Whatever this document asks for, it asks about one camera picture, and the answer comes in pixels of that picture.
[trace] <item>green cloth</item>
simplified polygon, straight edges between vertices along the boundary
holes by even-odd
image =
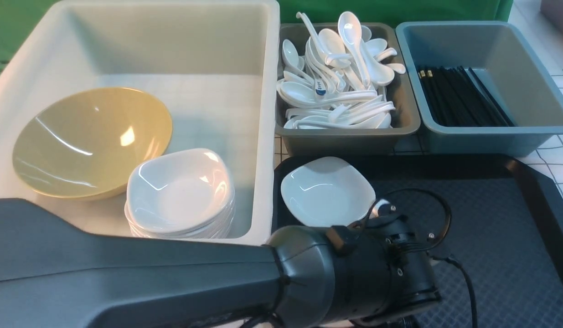
[[[338,21],[349,10],[364,22],[396,27],[404,21],[507,21],[512,0],[278,0],[281,22],[296,23],[298,11],[314,23]],[[0,61],[10,60],[57,0],[0,0]]]
[[[0,61],[12,59],[42,16],[58,0],[0,0]]]
[[[363,22],[396,27],[405,21],[508,21],[512,0],[277,0],[281,23],[298,23],[304,12],[312,23],[338,21],[352,11]]]

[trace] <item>gray robot arm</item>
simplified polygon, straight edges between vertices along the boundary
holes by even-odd
[[[203,328],[263,313],[302,328],[439,302],[425,255],[393,258],[385,242],[412,233],[386,227],[354,240],[346,227],[336,239],[290,226],[264,246],[163,241],[91,235],[0,200],[0,328]],[[341,253],[343,241],[356,247]]]

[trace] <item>gray bin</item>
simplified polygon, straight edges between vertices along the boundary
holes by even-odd
[[[400,53],[394,30],[381,23],[363,23],[372,31],[372,37],[387,40],[389,46]],[[317,31],[324,28],[336,31],[336,23],[314,24]],[[278,77],[283,78],[281,44],[289,39],[303,55],[309,33],[303,24],[282,24],[279,30]],[[391,57],[383,63],[403,63],[400,56]],[[275,133],[283,137],[290,155],[366,155],[387,154],[397,141],[413,134],[421,125],[417,104],[407,74],[396,75],[387,87],[387,99],[392,100],[396,110],[392,112],[392,127],[388,129],[285,129],[285,110],[288,106],[277,95]]]
[[[398,41],[433,153],[502,153],[527,156],[563,134],[563,96],[515,27],[499,21],[426,21],[397,27]],[[444,127],[437,124],[417,67],[475,70],[516,127]]]

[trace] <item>chopsticks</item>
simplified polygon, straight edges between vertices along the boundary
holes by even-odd
[[[473,69],[419,67],[418,72],[427,105],[439,125],[515,126]]]

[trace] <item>black cable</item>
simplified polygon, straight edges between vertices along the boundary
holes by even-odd
[[[444,261],[445,263],[451,264],[462,272],[464,276],[465,284],[467,285],[467,292],[470,295],[471,326],[472,328],[478,328],[478,309],[477,309],[477,304],[475,302],[474,285],[472,284],[470,275],[467,274],[467,271],[463,267],[462,263],[456,260],[453,255],[450,255],[449,257],[446,257],[444,259],[436,256],[429,256],[429,257],[431,257],[431,259],[434,259],[436,261]]]
[[[444,241],[445,237],[448,235],[449,229],[452,225],[452,208],[450,207],[448,201],[446,201],[444,199],[444,197],[442,197],[441,195],[434,193],[433,191],[426,190],[426,189],[420,189],[420,188],[396,189],[396,190],[389,191],[388,193],[385,193],[381,197],[377,197],[377,200],[375,200],[373,202],[371,208],[368,210],[367,214],[361,220],[361,230],[360,230],[360,233],[358,233],[358,236],[356,236],[356,238],[358,239],[362,235],[364,230],[367,228],[368,220],[370,220],[370,216],[371,216],[373,208],[375,208],[375,205],[377,205],[377,203],[379,203],[379,201],[381,201],[381,199],[383,199],[383,197],[387,197],[388,195],[392,195],[392,194],[395,194],[395,193],[400,193],[402,191],[415,191],[417,193],[423,193],[423,194],[429,195],[429,196],[433,197],[434,199],[436,199],[438,201],[438,203],[441,205],[441,207],[444,208],[444,213],[445,213],[444,221],[445,221],[445,223],[444,223],[443,229],[438,233],[438,235],[436,237],[433,238],[433,243],[431,243],[431,244],[426,245],[426,244],[417,243],[417,242],[402,242],[402,243],[396,243],[396,244],[394,244],[394,246],[398,247],[400,249],[400,251],[403,251],[405,253],[414,253],[414,252],[418,252],[418,251],[429,251],[430,249],[433,249],[433,248],[439,246],[442,243],[442,241]]]
[[[265,322],[271,324],[273,328],[283,328],[283,324],[281,323],[281,321],[277,318],[277,316],[273,315],[272,313],[266,313],[264,315],[254,316],[248,321],[246,321],[244,324],[242,324],[239,328],[254,328],[258,324]]]

